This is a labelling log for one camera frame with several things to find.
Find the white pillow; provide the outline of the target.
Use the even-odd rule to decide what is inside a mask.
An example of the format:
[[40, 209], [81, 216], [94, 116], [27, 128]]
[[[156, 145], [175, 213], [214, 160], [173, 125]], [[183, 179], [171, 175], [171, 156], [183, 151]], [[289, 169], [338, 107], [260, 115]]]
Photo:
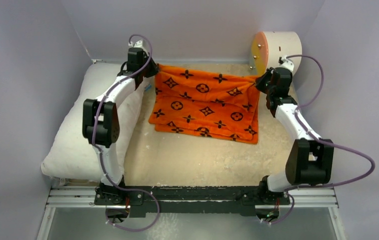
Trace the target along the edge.
[[[41, 164], [43, 174], [63, 179], [100, 181], [103, 175], [96, 151], [83, 137], [83, 103], [105, 92], [115, 81], [120, 65], [96, 63], [84, 75], [80, 94], [64, 118], [54, 138], [52, 147]], [[145, 88], [152, 83], [146, 78], [118, 107], [119, 137], [116, 142], [118, 169], [116, 174], [125, 173], [124, 162], [134, 128], [140, 116]]]

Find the orange patterned pillowcase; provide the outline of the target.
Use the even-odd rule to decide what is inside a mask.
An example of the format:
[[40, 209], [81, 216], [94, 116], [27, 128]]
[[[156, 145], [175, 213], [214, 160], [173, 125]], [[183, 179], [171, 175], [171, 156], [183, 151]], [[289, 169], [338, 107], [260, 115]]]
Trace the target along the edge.
[[158, 132], [257, 144], [260, 91], [255, 75], [160, 65], [148, 119]]

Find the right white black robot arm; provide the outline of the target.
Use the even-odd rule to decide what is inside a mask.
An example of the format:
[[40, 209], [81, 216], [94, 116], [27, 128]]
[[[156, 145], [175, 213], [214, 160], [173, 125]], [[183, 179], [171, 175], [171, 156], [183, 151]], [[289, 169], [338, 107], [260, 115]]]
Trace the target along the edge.
[[297, 109], [296, 100], [289, 94], [292, 80], [293, 73], [285, 67], [270, 67], [256, 79], [256, 88], [266, 95], [267, 109], [293, 139], [284, 170], [261, 181], [258, 197], [266, 204], [293, 186], [317, 186], [331, 179], [334, 148], [319, 142], [321, 136]]

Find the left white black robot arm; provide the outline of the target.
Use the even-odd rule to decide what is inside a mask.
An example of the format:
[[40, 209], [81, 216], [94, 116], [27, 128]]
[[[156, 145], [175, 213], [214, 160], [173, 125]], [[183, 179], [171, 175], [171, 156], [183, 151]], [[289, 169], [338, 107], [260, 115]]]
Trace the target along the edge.
[[127, 61], [114, 82], [97, 98], [83, 102], [82, 135], [96, 152], [102, 172], [99, 194], [107, 194], [115, 205], [122, 204], [126, 193], [133, 191], [122, 184], [124, 175], [118, 162], [116, 143], [121, 132], [118, 107], [138, 89], [143, 79], [158, 72], [159, 67], [148, 50], [142, 46], [131, 46]]

